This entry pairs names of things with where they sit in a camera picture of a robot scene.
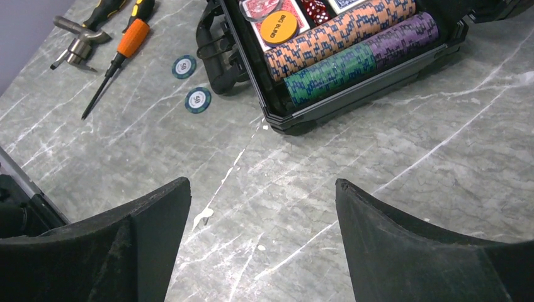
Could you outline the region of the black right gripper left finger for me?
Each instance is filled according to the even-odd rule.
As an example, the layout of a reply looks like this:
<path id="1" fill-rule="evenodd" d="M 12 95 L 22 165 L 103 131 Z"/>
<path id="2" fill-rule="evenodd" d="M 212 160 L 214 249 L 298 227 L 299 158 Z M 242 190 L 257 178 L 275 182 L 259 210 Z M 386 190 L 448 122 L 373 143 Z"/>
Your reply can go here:
<path id="1" fill-rule="evenodd" d="M 191 206 L 179 177 L 138 199 L 1 240 L 2 301 L 164 301 Z"/>

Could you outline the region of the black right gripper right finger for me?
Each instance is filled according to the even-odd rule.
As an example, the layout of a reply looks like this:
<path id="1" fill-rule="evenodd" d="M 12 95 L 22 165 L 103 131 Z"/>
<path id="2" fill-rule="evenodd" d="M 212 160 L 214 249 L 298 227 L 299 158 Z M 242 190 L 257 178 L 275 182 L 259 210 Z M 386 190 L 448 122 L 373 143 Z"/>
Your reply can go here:
<path id="1" fill-rule="evenodd" d="M 453 232 L 336 181 L 336 211 L 357 301 L 532 301 L 533 242 Z"/>

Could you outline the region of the yellow big blind button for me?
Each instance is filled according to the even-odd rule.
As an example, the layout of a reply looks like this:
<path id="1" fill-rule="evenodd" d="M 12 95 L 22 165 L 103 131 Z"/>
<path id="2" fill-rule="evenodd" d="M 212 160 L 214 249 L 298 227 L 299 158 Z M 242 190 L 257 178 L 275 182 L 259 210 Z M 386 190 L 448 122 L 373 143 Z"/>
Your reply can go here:
<path id="1" fill-rule="evenodd" d="M 261 23 L 259 34 L 265 44 L 279 45 L 289 41 L 298 32 L 299 23 L 289 11 L 276 11 Z"/>

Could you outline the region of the black poker set case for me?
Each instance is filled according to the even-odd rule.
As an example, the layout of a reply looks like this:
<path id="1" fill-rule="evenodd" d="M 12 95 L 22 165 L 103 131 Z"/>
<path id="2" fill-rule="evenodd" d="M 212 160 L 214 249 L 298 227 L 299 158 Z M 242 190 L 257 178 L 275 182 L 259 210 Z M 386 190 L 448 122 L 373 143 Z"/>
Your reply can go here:
<path id="1" fill-rule="evenodd" d="M 301 135 L 430 73 L 460 48 L 469 30 L 465 17 L 474 23 L 500 21 L 513 18 L 533 6 L 532 1 L 415 2 L 414 15 L 429 13 L 438 25 L 439 39 L 390 66 L 377 68 L 300 106 L 294 106 L 290 99 L 284 83 L 287 77 L 280 81 L 271 78 L 264 59 L 265 52 L 250 22 L 243 17 L 238 1 L 207 3 L 196 29 L 197 55 L 205 64 L 215 94 L 229 94 L 238 82 L 250 81 L 259 97 L 264 117 L 274 131 Z"/>

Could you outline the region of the teal poker chip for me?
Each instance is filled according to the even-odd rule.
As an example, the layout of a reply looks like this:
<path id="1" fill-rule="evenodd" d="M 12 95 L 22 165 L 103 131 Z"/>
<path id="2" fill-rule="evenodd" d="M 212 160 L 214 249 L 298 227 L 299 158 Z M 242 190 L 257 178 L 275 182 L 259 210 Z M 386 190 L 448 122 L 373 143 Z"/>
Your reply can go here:
<path id="1" fill-rule="evenodd" d="M 177 58 L 171 68 L 173 76 L 177 79 L 187 79 L 196 70 L 196 59 L 192 55 L 182 55 Z"/>
<path id="2" fill-rule="evenodd" d="M 204 112 L 211 104 L 211 92 L 205 87 L 192 89 L 185 98 L 185 108 L 193 114 Z"/>

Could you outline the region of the green chip stack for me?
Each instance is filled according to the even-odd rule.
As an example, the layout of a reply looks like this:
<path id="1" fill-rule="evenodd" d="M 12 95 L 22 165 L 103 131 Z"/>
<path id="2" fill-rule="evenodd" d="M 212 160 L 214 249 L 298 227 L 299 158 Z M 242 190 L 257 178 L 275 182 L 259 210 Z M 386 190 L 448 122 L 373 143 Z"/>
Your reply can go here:
<path id="1" fill-rule="evenodd" d="M 358 43 L 342 52 L 306 67 L 284 79 L 294 106 L 300 106 L 377 69 L 370 46 Z"/>

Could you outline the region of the grey metal pipe fitting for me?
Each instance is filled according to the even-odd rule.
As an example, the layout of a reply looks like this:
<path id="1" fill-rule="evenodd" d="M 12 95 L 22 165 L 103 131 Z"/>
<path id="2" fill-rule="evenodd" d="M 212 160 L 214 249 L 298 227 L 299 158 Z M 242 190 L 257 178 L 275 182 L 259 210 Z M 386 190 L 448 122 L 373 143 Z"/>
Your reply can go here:
<path id="1" fill-rule="evenodd" d="M 86 65 L 95 45 L 104 44 L 111 40 L 111 36 L 103 30 L 93 31 L 75 23 L 63 16 L 55 16 L 53 23 L 56 27 L 75 34 L 71 44 L 59 55 L 50 68 L 55 70 L 62 62 L 80 70 L 97 72 Z"/>

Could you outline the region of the purple chip stack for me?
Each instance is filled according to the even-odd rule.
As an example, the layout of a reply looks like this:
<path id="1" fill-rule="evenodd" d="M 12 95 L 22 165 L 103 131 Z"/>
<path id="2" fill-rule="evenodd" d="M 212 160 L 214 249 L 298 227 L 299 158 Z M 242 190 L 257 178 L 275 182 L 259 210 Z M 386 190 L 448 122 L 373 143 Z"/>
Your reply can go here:
<path id="1" fill-rule="evenodd" d="M 421 12 L 363 41 L 375 58 L 377 68 L 390 66 L 439 39 L 436 21 Z"/>

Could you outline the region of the brown blue chip row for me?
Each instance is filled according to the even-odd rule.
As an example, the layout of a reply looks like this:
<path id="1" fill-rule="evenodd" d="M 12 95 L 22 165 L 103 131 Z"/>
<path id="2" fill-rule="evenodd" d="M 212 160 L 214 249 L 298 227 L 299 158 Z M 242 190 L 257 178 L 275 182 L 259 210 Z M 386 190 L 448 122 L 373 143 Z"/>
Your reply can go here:
<path id="1" fill-rule="evenodd" d="M 413 0 L 365 1 L 266 51 L 267 70 L 274 81 L 280 81 L 410 18 L 415 12 Z"/>

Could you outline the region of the blue playing card deck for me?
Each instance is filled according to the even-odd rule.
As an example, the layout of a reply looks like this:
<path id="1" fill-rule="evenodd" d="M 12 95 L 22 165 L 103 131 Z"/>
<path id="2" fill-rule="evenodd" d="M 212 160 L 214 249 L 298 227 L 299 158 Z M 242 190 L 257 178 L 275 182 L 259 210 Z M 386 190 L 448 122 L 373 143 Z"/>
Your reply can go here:
<path id="1" fill-rule="evenodd" d="M 365 2 L 366 0 L 328 0 L 329 5 L 336 14 L 341 14 Z"/>

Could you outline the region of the red die in case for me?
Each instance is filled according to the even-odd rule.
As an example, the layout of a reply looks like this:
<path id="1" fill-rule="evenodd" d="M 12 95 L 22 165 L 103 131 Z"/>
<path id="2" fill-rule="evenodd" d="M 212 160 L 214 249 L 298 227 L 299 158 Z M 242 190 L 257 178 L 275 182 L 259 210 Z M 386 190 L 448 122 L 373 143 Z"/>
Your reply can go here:
<path id="1" fill-rule="evenodd" d="M 327 6 L 320 0 L 302 0 L 302 5 L 315 25 L 322 25 L 331 19 Z"/>

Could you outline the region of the red playing card deck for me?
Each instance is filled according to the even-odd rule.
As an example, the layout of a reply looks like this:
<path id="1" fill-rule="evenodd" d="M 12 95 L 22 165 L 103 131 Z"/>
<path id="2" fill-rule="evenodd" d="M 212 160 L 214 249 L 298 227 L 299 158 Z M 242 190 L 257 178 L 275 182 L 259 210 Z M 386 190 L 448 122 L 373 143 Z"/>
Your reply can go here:
<path id="1" fill-rule="evenodd" d="M 245 0 L 239 2 L 262 51 L 277 47 L 310 29 L 306 17 L 294 0 Z"/>

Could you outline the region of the orange black handled screwdriver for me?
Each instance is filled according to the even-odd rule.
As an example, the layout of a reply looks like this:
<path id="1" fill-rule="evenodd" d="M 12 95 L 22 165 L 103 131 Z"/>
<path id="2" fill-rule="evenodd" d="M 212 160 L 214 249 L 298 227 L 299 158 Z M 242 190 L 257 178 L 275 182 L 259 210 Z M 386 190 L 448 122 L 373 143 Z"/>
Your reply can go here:
<path id="1" fill-rule="evenodd" d="M 95 92 L 87 108 L 84 110 L 84 113 L 81 116 L 82 120 L 85 120 L 89 116 L 96 105 L 100 94 L 106 87 L 108 81 L 113 78 L 115 72 L 120 69 L 124 61 L 129 59 L 143 44 L 150 31 L 147 22 L 152 16 L 155 5 L 155 0 L 136 1 L 128 21 L 128 26 L 118 44 L 116 54 L 105 73 L 105 78 L 103 79 L 102 84 Z"/>

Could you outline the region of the black yellow handled screwdriver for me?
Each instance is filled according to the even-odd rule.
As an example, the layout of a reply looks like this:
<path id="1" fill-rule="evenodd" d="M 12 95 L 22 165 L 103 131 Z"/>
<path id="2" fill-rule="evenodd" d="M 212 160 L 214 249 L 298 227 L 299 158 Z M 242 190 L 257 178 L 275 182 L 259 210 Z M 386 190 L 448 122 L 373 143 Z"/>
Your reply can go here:
<path id="1" fill-rule="evenodd" d="M 91 16 L 82 23 L 82 27 L 97 31 L 99 26 L 107 22 L 111 15 L 115 14 L 125 5 L 126 0 L 100 0 L 93 9 Z"/>

